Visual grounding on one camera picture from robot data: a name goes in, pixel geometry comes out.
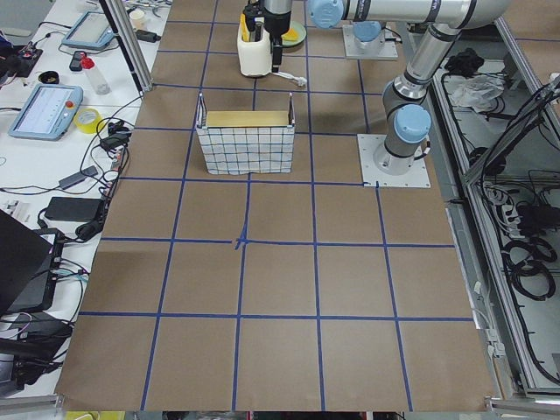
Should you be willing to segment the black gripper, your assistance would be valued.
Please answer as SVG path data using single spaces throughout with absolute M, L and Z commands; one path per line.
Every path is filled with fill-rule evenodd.
M 283 57 L 283 41 L 282 37 L 270 36 L 270 47 L 271 47 L 271 72 L 277 74 L 280 70 Z

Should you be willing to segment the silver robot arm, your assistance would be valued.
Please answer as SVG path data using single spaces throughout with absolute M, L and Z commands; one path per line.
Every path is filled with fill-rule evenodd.
M 382 101 L 388 134 L 374 152 L 374 163 L 389 175 L 407 173 L 428 136 L 431 117 L 422 106 L 432 77 L 464 29 L 499 18 L 509 1 L 310 1 L 312 22 L 330 29 L 342 20 L 426 23 L 413 58 L 386 87 Z
M 382 34 L 382 25 L 379 21 L 354 22 L 354 43 L 359 50 L 365 50 L 374 43 Z

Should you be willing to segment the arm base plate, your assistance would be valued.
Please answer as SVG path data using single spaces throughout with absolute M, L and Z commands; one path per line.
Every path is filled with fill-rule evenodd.
M 396 41 L 389 36 L 390 31 L 388 29 L 382 27 L 379 38 L 365 50 L 359 50 L 354 43 L 353 23 L 342 26 L 345 54 L 348 59 L 397 60 Z
M 413 157 L 394 157 L 385 149 L 385 135 L 359 134 L 362 183 L 371 187 L 430 188 L 421 145 Z

